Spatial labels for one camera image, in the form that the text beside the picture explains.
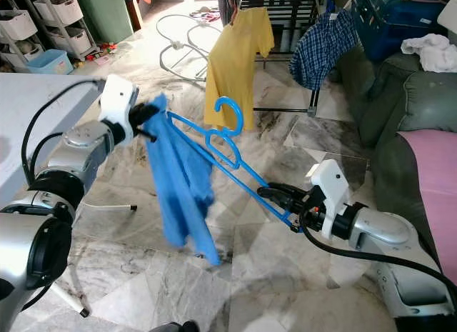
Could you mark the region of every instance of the plaid shirt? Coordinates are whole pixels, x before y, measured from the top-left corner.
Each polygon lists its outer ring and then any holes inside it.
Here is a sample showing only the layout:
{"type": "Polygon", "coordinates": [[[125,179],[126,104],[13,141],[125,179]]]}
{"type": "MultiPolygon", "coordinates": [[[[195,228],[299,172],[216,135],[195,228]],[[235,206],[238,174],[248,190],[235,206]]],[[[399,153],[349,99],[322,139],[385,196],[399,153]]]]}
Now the plaid shirt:
{"type": "Polygon", "coordinates": [[[350,12],[342,10],[334,20],[330,20],[330,12],[326,12],[298,41],[289,71],[300,85],[316,91],[340,56],[357,42],[350,12]]]}

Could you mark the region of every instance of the marble floor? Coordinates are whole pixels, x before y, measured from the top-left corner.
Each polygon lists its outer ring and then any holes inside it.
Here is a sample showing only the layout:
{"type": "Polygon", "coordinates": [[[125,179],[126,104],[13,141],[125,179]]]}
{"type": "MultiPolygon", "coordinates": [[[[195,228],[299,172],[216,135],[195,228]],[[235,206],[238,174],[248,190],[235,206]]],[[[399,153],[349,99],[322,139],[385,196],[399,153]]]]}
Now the marble floor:
{"type": "MultiPolygon", "coordinates": [[[[202,124],[204,87],[160,68],[158,55],[168,42],[155,30],[164,14],[186,14],[201,4],[192,5],[159,5],[145,19],[146,27],[120,43],[107,64],[87,64],[75,74],[119,74],[139,85],[140,100],[164,92],[171,110],[202,124]]],[[[305,107],[309,97],[288,74],[287,63],[272,62],[265,70],[258,65],[257,106],[305,107]]],[[[93,105],[83,119],[97,115],[93,105]]],[[[246,162],[267,181],[295,186],[303,185],[315,163],[336,159],[350,184],[351,200],[375,205],[367,156],[338,84],[323,85],[316,117],[256,113],[256,128],[236,142],[246,162]]],[[[256,187],[247,174],[236,175],[256,187]]],[[[177,250],[167,244],[144,141],[118,147],[99,169],[85,201],[134,203],[138,211],[83,210],[69,266],[58,280],[91,315],[80,317],[49,291],[19,315],[13,331],[149,331],[189,319],[203,332],[355,332],[367,331],[367,326],[373,332],[394,331],[369,276],[369,262],[317,249],[220,171],[214,171],[212,180],[216,202],[207,224],[222,259],[217,267],[195,256],[191,246],[177,250]]],[[[348,247],[344,241],[332,243],[348,247]]]]}

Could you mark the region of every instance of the wire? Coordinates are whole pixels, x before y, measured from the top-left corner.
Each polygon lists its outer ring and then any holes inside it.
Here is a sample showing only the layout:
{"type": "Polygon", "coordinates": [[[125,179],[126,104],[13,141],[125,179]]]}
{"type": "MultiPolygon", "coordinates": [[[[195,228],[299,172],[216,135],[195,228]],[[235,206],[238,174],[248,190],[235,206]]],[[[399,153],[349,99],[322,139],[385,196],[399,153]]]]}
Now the wire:
{"type": "Polygon", "coordinates": [[[36,163],[36,159],[38,158],[38,155],[39,155],[39,153],[40,153],[41,148],[43,148],[43,145],[44,145],[49,139],[52,139],[52,138],[57,137],[57,136],[61,136],[62,134],[64,134],[64,133],[63,133],[63,132],[57,132],[57,133],[55,133],[55,134],[50,134],[49,136],[44,137],[44,138],[38,143],[38,145],[36,146],[36,149],[35,149],[35,151],[34,151],[34,154],[32,155],[31,160],[30,160],[30,175],[31,175],[32,181],[35,181],[35,163],[36,163]]]}
{"type": "Polygon", "coordinates": [[[30,120],[30,123],[29,123],[29,126],[27,126],[27,130],[26,130],[26,133],[24,134],[24,139],[22,140],[22,146],[21,146],[21,161],[22,161],[22,169],[24,170],[24,175],[26,177],[26,180],[27,180],[27,183],[30,185],[32,182],[33,182],[33,176],[30,172],[30,168],[29,168],[29,165],[27,164],[27,143],[29,142],[29,138],[30,138],[30,133],[31,133],[31,130],[33,129],[36,121],[38,120],[38,117],[40,117],[41,113],[43,113],[43,111],[45,109],[47,109],[53,102],[55,102],[55,100],[57,100],[58,98],[60,98],[62,95],[64,95],[67,91],[69,91],[70,89],[76,87],[76,86],[79,86],[81,84],[95,84],[96,86],[98,85],[98,81],[97,80],[83,80],[83,81],[78,81],[78,82],[75,82],[74,84],[66,87],[64,90],[62,90],[60,93],[58,93],[57,95],[55,95],[51,100],[49,100],[48,102],[46,102],[36,113],[35,115],[33,116],[33,118],[30,120]]]}
{"type": "Polygon", "coordinates": [[[44,294],[51,288],[51,285],[48,284],[47,286],[43,287],[43,289],[40,290],[40,292],[33,298],[31,299],[28,303],[26,303],[22,309],[21,312],[25,311],[26,309],[32,307],[40,298],[43,297],[44,294]]]}
{"type": "Polygon", "coordinates": [[[303,212],[301,212],[299,221],[300,221],[300,226],[303,229],[303,233],[304,233],[305,237],[318,248],[321,248],[324,251],[333,253],[338,256],[396,264],[398,266],[405,266],[407,268],[412,268],[412,269],[420,271],[422,273],[426,273],[427,275],[430,275],[430,276],[436,278],[437,280],[439,280],[440,282],[442,282],[446,285],[447,289],[449,290],[449,294],[451,295],[453,308],[454,308],[454,310],[457,309],[457,300],[456,300],[457,286],[449,278],[445,277],[442,273],[440,273],[436,270],[433,270],[432,268],[429,268],[427,266],[424,266],[423,264],[409,261],[409,260],[403,259],[403,258],[379,255],[377,253],[351,251],[351,250],[343,250],[340,248],[334,248],[333,246],[329,246],[325,243],[321,243],[320,241],[315,239],[313,237],[313,235],[309,232],[308,228],[305,226],[303,220],[304,220],[303,212]]]}

